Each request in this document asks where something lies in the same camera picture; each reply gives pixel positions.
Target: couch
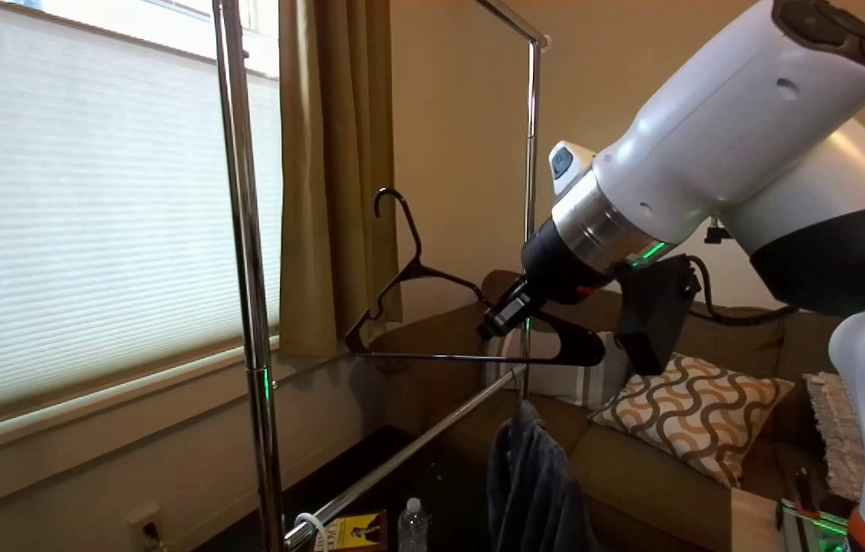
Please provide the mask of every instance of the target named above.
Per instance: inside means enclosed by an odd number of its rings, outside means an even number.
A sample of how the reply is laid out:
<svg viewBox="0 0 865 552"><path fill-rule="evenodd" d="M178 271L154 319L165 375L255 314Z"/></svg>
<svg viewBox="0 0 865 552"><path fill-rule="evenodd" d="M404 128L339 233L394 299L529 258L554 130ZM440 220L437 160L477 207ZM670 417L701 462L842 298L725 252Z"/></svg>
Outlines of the couch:
<svg viewBox="0 0 865 552"><path fill-rule="evenodd" d="M512 271L489 271L485 295L497 298ZM545 306L549 314L567 319L593 332L609 332L619 314L619 295L595 290L575 306ZM381 335L371 349L384 351L485 351L475 335L480 306L461 306L424 323ZM763 433L745 458L741 488L769 499L794 493L794 475L806 469L811 489L824 493L824 445L817 439L802 375L835 371L829 360L829 337L837 319L815 311L791 311L777 323L729 327L705 319L687 319L677 351L701 354L713 365L794 380L791 391L777 403ZM381 360L385 375L385 423L424 433L448 409L480 388L477 360L428 360L394 359ZM497 391L469 417L452 423L437 440L487 461L499 423L516 409L516 391ZM593 529L609 550L729 550L729 488L693 471L689 467L658 453L656 446L593 423L593 409L529 394L549 433L567 449L582 488Z"/></svg>

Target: tan curtain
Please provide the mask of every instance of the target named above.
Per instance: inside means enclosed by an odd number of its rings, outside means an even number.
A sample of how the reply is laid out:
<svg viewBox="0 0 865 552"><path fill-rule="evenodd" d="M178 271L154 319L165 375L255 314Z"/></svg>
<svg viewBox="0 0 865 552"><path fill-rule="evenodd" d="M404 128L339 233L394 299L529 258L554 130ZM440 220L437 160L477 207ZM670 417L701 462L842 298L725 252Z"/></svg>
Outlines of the tan curtain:
<svg viewBox="0 0 865 552"><path fill-rule="evenodd" d="M278 345L328 354L394 268L390 0L283 0L278 56Z"/></svg>

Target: window blind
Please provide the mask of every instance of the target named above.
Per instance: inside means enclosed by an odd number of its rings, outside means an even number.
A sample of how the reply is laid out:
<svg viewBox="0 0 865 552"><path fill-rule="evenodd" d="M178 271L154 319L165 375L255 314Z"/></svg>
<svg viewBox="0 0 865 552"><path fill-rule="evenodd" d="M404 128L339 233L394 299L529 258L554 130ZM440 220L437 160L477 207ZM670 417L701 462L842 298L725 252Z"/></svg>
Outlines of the window blind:
<svg viewBox="0 0 865 552"><path fill-rule="evenodd" d="M271 319L278 85L249 95ZM240 332L214 63L0 8L0 407Z"/></svg>

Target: wire hanger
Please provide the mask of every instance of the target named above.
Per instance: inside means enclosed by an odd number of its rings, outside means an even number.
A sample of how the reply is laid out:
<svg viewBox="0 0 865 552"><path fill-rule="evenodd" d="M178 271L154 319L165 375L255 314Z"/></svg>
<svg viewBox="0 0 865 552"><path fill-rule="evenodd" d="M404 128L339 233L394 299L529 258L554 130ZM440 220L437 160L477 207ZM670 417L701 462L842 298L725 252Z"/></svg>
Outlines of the wire hanger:
<svg viewBox="0 0 865 552"><path fill-rule="evenodd" d="M362 351L362 349L366 349L362 327L366 327L371 319L381 319L381 314L384 314L384 298L385 298L394 284L401 284L401 281L408 281L408 278L448 278L448 281L452 281L452 284L469 288L469 290L475 295L475 299L485 302L485 290L480 290L477 284L471 284L471 281L465 281L465 278L461 278L461 277L449 277L449 271L440 271L440 268L424 264L424 238L421 238L421 229L416 229L416 222L414 222L414 218L410 218L410 206L404 203L404 196L401 196L394 187L381 187L381 190L374 192L374 218L381 218L381 199L385 199L385 196L398 203L398 207L401 207L401 215L404 215L404 220L408 220L408 233L410 233L414 252L410 252L408 264L384 284L384 290L374 298L374 302L358 314L358 323L344 335L344 344L346 344L346 349L351 349L351 351Z"/></svg>

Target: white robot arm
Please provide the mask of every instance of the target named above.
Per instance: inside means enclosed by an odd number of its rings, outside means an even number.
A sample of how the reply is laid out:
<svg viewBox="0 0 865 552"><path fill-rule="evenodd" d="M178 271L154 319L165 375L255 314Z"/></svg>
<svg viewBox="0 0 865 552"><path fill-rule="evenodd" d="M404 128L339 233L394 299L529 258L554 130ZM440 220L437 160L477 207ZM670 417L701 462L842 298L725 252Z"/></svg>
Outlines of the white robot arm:
<svg viewBox="0 0 865 552"><path fill-rule="evenodd" d="M641 268L721 218L767 288L852 314L831 359L865 426L865 23L824 0L757 0L585 160L553 149L559 203L485 327Z"/></svg>

